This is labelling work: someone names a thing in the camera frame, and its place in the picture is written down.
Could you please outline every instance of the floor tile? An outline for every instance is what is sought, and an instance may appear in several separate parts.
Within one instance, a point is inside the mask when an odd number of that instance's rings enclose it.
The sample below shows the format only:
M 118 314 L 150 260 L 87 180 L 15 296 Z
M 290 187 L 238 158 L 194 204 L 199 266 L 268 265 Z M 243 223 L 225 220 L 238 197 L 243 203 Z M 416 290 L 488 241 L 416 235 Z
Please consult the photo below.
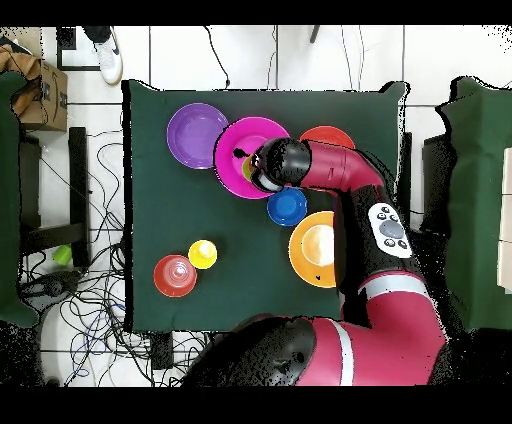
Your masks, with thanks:
M 150 387 L 151 383 L 141 374 L 135 360 L 127 354 L 123 355 L 117 357 L 110 353 L 90 355 L 88 357 L 90 361 L 86 358 L 83 370 L 78 372 L 69 387 Z M 45 377 L 59 378 L 61 386 L 79 369 L 77 365 L 73 367 L 69 353 L 43 352 L 41 357 Z M 75 361 L 80 364 L 83 358 L 84 355 L 79 353 L 75 356 Z M 142 372 L 151 376 L 149 361 L 138 358 L 136 361 Z M 160 375 L 163 375 L 163 372 L 155 373 L 155 381 L 161 381 Z
M 279 26 L 280 89 L 377 91 L 402 79 L 401 25 L 343 25 L 343 38 L 340 25 L 321 25 L 313 44 L 311 31 Z
M 86 326 L 97 328 L 96 334 L 100 337 L 108 327 L 104 327 L 106 321 L 103 319 L 104 313 L 100 312 L 99 305 L 91 305 L 80 302 L 79 300 L 69 298 L 61 304 L 53 306 L 47 313 L 41 333 L 42 350 L 60 350 L 60 351 L 85 351 L 87 345 L 86 339 L 81 334 L 87 331 Z M 106 348 L 101 342 L 92 342 L 92 349 L 97 352 L 105 351 Z
M 41 28 L 41 50 L 43 59 L 57 67 L 57 28 Z
M 512 49 L 497 31 L 479 25 L 407 25 L 405 79 L 409 105 L 448 101 L 450 82 L 477 76 L 503 87 L 512 80 Z
M 411 152 L 411 210 L 423 212 L 423 160 L 422 148 L 425 139 L 444 134 L 441 116 L 432 107 L 407 107 L 405 130 L 412 132 Z M 423 216 L 411 213 L 411 227 L 419 228 Z
M 123 59 L 123 79 L 135 79 L 148 83 L 149 27 L 118 26 L 114 30 Z M 100 71 L 67 71 L 66 73 L 69 103 L 121 103 L 123 101 L 121 84 L 108 85 Z
M 267 87 L 275 51 L 272 30 L 272 25 L 210 26 L 213 46 L 231 81 L 229 88 Z M 164 90 L 225 88 L 226 77 L 203 27 L 151 27 L 151 85 Z
M 41 226 L 69 224 L 69 148 L 68 135 L 37 131 L 42 148 L 39 163 L 39 214 Z
M 123 135 L 89 137 L 88 143 L 89 172 L 92 174 L 89 178 L 90 200 L 96 206 L 90 209 L 90 228 L 100 228 L 107 211 L 124 224 Z
M 62 66 L 98 66 L 94 43 L 87 38 L 81 26 L 75 27 L 76 49 L 62 50 Z
M 174 362 L 186 370 L 209 341 L 206 332 L 173 331 Z
M 91 231 L 91 259 L 94 260 L 96 256 L 101 253 L 91 266 L 91 270 L 103 271 L 111 269 L 110 252 L 105 248 L 112 244 L 119 243 L 123 236 L 122 231 Z

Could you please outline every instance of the red plate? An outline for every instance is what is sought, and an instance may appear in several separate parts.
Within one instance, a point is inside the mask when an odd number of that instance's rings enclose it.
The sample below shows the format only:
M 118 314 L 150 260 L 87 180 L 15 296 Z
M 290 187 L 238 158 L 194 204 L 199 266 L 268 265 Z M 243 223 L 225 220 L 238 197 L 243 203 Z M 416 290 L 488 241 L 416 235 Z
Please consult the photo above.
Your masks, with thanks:
M 181 255 L 169 255 L 160 259 L 153 271 L 156 288 L 169 297 L 189 294 L 196 284 L 196 279 L 196 269 Z
M 354 149 L 356 147 L 352 139 L 346 133 L 341 131 L 339 128 L 329 126 L 315 127 L 307 130 L 300 136 L 300 141 L 302 140 L 314 140 L 322 143 L 337 144 L 339 146 L 348 147 L 349 149 Z

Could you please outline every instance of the dark green tablecloth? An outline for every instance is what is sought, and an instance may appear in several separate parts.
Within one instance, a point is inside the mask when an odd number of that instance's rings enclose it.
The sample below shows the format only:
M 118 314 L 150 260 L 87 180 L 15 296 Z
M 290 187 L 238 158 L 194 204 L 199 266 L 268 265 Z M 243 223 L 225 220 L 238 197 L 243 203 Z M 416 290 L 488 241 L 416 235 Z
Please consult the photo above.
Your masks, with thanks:
M 439 108 L 457 163 L 450 181 L 446 284 L 466 329 L 512 329 L 512 295 L 497 286 L 504 150 L 512 147 L 512 91 L 472 78 Z
M 167 147 L 167 124 L 182 106 L 203 102 L 230 122 L 268 117 L 297 138 L 309 128 L 333 125 L 394 171 L 405 84 L 393 83 L 382 93 L 161 92 L 136 81 L 123 87 L 131 110 L 133 330 L 226 331 L 262 312 L 339 318 L 336 290 L 310 286 L 293 271 L 288 259 L 293 229 L 270 221 L 266 200 L 240 199 L 213 170 L 192 170 L 176 161 Z M 306 194 L 309 213 L 331 209 L 328 194 Z M 165 255 L 186 255 L 199 239 L 217 245 L 217 263 L 199 271 L 196 287 L 184 298 L 161 295 L 152 278 L 155 264 Z
M 31 327 L 39 315 L 22 303 L 16 291 L 20 276 L 19 120 L 12 95 L 27 81 L 18 72 L 0 74 L 0 320 Z

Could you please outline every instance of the shoe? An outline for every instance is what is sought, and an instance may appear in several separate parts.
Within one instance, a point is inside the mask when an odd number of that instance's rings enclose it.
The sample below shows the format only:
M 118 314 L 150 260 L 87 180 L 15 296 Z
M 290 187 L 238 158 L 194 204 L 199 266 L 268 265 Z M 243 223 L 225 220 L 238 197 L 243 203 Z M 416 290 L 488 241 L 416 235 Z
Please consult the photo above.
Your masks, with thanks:
M 110 38 L 104 43 L 94 43 L 94 48 L 98 52 L 103 79 L 109 85 L 118 84 L 123 76 L 123 60 L 113 27 L 110 27 Z

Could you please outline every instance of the yellow cup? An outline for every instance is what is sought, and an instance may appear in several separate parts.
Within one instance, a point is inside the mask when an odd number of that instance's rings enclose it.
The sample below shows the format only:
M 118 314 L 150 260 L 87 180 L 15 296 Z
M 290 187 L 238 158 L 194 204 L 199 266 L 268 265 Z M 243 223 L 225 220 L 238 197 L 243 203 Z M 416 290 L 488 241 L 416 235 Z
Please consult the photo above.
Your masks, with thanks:
M 252 165 L 251 165 L 251 159 L 252 155 L 250 155 L 248 158 L 245 158 L 244 162 L 242 163 L 242 174 L 244 174 L 244 177 L 247 181 L 251 181 L 251 175 L 252 175 Z
M 198 240 L 188 250 L 190 263 L 198 269 L 208 269 L 217 260 L 217 248 L 208 240 Z

